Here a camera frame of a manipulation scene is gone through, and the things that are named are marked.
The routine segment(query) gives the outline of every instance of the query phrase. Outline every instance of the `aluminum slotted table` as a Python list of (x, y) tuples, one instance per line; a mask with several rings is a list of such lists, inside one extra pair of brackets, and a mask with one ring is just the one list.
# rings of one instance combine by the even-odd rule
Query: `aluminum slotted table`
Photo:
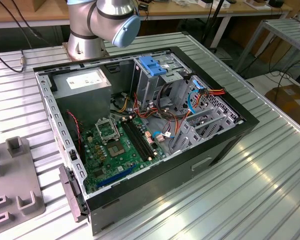
[(275, 20), (264, 20), (262, 21), (258, 28), (255, 30), (252, 38), (246, 45), (244, 51), (242, 52), (238, 65), (235, 68), (235, 71), (238, 72), (245, 62), (246, 57), (250, 53), (252, 47), (254, 46), (255, 42), (258, 40), (260, 34), (263, 30), (269, 30), (270, 34), (267, 37), (267, 40), (264, 41), (263, 45), (260, 47), (259, 51), (256, 53), (258, 56), (262, 51), (267, 47), (270, 40), (273, 38), (274, 35), (278, 36), (282, 40), (288, 42), (296, 49), (300, 50), (300, 22), (296, 19), (275, 19)]
[[(224, 158), (179, 188), (96, 237), (116, 239), (300, 239), (300, 126), (264, 99), (189, 35), (138, 37), (110, 55), (178, 46), (255, 115), (258, 126)], [(46, 211), (0, 234), (10, 239), (92, 239), (75, 223), (59, 179), (63, 164), (32, 67), (69, 62), (63, 47), (24, 51), (28, 66), (14, 73), (0, 63), (0, 143), (27, 137)], [(11, 66), (20, 52), (0, 54)]]

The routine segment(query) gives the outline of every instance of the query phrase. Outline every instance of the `wooden shelf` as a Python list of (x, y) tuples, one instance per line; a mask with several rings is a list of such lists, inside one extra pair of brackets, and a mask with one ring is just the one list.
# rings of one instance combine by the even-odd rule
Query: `wooden shelf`
[[(292, 8), (284, 4), (282, 8), (272, 8), (272, 12), (287, 12)], [(176, 16), (176, 15), (205, 15), (209, 14), (210, 9), (201, 7), (197, 4), (190, 4), (189, 6), (179, 6), (175, 2), (169, 3), (153, 2), (149, 4), (149, 16)], [(11, 9), (15, 18), (20, 21), (16, 10)], [(256, 10), (243, 2), (238, 0), (236, 4), (231, 4), (230, 8), (221, 9), (221, 14), (249, 14), (249, 13), (270, 13), (271, 10)], [(22, 12), (27, 21), (48, 21), (48, 20), (68, 20), (69, 12), (67, 3), (64, 0), (46, 0), (46, 2), (36, 12)], [(144, 11), (140, 11), (141, 16), (146, 16)], [(6, 10), (0, 7), (0, 22), (13, 21)]]

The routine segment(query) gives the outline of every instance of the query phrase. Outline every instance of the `blue pcie slot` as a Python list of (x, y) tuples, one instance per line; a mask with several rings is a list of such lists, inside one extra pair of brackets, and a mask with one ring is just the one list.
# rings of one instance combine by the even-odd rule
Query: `blue pcie slot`
[(126, 170), (124, 170), (124, 171), (122, 171), (122, 172), (120, 172), (120, 173), (118, 173), (118, 174), (116, 174), (116, 175), (114, 175), (114, 176), (112, 176), (112, 177), (109, 177), (109, 178), (107, 178), (107, 179), (105, 179), (105, 180), (99, 182), (99, 183), (96, 185), (96, 187), (97, 187), (97, 188), (100, 188), (100, 187), (102, 187), (102, 186), (104, 186), (104, 185), (107, 185), (107, 184), (109, 184), (109, 183), (112, 183), (112, 182), (114, 182), (114, 181), (116, 181), (116, 180), (118, 180), (118, 179), (120, 179), (120, 178), (123, 178), (123, 177), (129, 175), (130, 173), (132, 173), (132, 170), (135, 168), (135, 166), (136, 166), (136, 165), (134, 165), (134, 166), (132, 166), (132, 167), (130, 167), (130, 168), (128, 168), (128, 169), (126, 169)]

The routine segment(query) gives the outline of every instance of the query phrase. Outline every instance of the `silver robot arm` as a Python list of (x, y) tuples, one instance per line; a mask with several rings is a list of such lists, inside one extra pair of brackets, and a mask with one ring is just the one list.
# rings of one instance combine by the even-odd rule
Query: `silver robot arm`
[(70, 30), (68, 53), (75, 60), (103, 57), (103, 40), (124, 48), (140, 29), (132, 0), (68, 0)]

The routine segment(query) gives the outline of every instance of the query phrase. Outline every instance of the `green circuit board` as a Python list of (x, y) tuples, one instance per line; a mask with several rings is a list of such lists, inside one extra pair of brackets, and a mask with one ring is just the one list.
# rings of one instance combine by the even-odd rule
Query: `green circuit board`
[[(141, 119), (136, 117), (132, 120), (132, 123), (137, 127), (142, 138), (147, 141), (147, 137), (145, 136), (147, 129)], [(118, 140), (110, 140), (107, 143), (103, 143), (96, 127), (81, 134), (85, 150), (84, 167), (87, 172), (87, 178), (84, 180), (84, 184), (88, 194), (98, 190), (100, 188), (98, 185), (113, 176), (118, 176), (120, 173), (124, 174), (126, 171), (129, 171), (129, 174), (135, 173), (166, 157), (158, 145), (150, 145), (147, 142), (150, 149), (155, 152), (155, 157), (153, 157), (152, 160), (142, 159), (122, 124), (121, 121), (115, 123), (120, 138)], [(106, 132), (106, 134), (113, 133), (113, 130), (110, 128), (111, 127), (107, 125), (102, 126), (102, 137), (104, 137), (104, 132)], [(116, 179), (116, 181), (125, 176), (126, 175), (123, 175)]]

